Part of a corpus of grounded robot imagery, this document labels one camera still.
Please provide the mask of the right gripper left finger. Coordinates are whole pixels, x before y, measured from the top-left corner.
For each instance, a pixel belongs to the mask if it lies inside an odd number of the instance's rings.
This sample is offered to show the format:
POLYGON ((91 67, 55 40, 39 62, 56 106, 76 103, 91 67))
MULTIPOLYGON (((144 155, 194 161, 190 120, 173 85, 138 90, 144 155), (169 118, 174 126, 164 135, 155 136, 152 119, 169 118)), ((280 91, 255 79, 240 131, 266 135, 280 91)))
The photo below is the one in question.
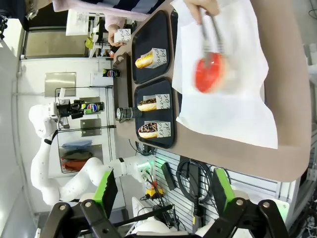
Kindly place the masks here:
POLYGON ((52 208, 41 231, 41 238, 78 238, 93 234, 96 238, 119 238, 109 220, 118 193, 113 171, 106 172, 92 199, 70 206, 59 202, 52 208))

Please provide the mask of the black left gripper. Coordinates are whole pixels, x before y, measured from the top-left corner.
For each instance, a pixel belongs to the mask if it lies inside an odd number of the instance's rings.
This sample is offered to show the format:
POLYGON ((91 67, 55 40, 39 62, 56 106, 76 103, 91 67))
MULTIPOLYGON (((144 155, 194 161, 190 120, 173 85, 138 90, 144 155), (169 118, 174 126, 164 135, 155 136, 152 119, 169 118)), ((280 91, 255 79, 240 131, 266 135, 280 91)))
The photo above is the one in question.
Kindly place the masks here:
POLYGON ((72 119, 82 118, 84 115, 83 111, 71 112, 71 107, 82 107, 85 104, 84 100, 74 100, 73 103, 70 103, 70 100, 64 100, 62 103, 57 103, 56 108, 58 116, 60 118, 71 116, 72 119))

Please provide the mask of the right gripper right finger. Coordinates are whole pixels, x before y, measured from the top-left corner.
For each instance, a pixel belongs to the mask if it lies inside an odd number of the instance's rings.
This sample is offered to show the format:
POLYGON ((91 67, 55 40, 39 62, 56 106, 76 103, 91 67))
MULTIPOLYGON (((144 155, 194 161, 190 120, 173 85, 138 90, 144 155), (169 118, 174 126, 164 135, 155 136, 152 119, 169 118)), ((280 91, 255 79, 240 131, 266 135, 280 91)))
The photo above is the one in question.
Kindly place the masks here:
POLYGON ((249 198, 238 197, 224 169, 215 168, 212 193, 218 218, 211 225, 198 229, 199 238, 288 238, 279 207, 274 200, 257 204, 249 198))

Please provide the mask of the person's right hand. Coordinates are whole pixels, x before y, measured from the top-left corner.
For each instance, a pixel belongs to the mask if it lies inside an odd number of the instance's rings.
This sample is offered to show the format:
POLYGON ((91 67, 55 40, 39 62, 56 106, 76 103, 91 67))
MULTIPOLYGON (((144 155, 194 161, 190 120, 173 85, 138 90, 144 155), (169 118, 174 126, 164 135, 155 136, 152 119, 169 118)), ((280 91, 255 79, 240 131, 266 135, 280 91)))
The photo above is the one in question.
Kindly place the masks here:
POLYGON ((114 47, 121 47, 126 45, 126 43, 115 43, 114 34, 118 31, 119 26, 112 24, 108 26, 108 42, 114 47))

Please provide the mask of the person's left hand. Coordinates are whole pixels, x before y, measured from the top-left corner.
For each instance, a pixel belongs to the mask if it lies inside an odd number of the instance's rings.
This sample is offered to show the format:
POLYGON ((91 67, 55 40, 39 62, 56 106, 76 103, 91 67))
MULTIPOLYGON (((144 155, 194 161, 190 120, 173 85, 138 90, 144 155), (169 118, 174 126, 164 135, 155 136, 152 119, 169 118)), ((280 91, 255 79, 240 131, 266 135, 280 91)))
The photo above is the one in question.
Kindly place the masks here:
POLYGON ((219 7, 216 0, 184 0, 184 3, 198 24, 202 23, 201 8, 210 16, 219 14, 219 7))

